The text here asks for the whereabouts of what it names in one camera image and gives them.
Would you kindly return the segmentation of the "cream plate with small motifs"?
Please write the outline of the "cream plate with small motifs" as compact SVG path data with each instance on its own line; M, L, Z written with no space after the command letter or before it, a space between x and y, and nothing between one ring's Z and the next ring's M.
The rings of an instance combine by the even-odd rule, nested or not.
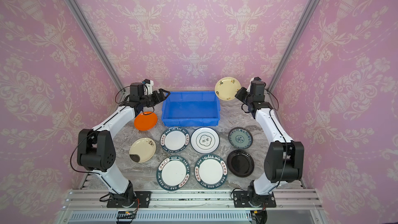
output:
M224 77L216 83L214 92L220 100L230 101L235 98L240 88L240 82L236 78Z

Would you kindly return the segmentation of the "teal blue floral plate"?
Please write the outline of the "teal blue floral plate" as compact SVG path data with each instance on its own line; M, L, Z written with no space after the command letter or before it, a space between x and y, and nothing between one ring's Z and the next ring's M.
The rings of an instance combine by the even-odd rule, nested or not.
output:
M237 149L247 149L253 144L252 134L244 128L233 128L228 135L230 144Z

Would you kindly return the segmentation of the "black plate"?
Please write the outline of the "black plate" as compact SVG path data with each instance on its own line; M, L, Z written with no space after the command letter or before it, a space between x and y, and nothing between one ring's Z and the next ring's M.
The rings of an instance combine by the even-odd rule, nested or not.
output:
M248 177L255 169L252 156L244 150L233 150L227 157L228 170L237 177Z

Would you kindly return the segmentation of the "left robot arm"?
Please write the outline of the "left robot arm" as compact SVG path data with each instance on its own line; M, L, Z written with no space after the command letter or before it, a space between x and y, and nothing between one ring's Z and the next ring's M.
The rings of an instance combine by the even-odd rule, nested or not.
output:
M96 175L108 189L107 202L122 207L138 207L140 201L133 184L123 176L117 165L113 138L145 108L154 108L165 101L170 92L154 90L153 81L145 79L129 85L130 93L118 102L118 108L108 118L91 129L83 129L72 153L85 173Z

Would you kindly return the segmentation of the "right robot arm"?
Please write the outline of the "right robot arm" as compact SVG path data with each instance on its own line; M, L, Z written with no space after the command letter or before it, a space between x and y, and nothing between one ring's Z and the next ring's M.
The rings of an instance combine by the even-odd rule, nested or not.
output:
M265 100L265 86L259 77L251 80L248 88L241 87L235 95L246 113L252 114L269 143L264 160L264 173L251 181L247 188L252 206L268 206L273 191L280 185L301 180L304 165L304 146L287 134L276 117L276 109Z

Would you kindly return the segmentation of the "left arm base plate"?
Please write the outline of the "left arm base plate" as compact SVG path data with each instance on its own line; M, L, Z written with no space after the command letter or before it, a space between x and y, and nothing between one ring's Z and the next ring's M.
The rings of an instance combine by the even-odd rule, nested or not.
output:
M135 191L126 196L109 194L107 208L148 208L151 200L151 191Z

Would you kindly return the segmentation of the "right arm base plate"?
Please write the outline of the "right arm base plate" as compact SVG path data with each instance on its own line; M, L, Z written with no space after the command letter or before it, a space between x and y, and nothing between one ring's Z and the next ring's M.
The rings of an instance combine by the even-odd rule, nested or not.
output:
M277 206L273 194L259 196L241 189L233 190L231 192L231 199L235 208L275 208Z

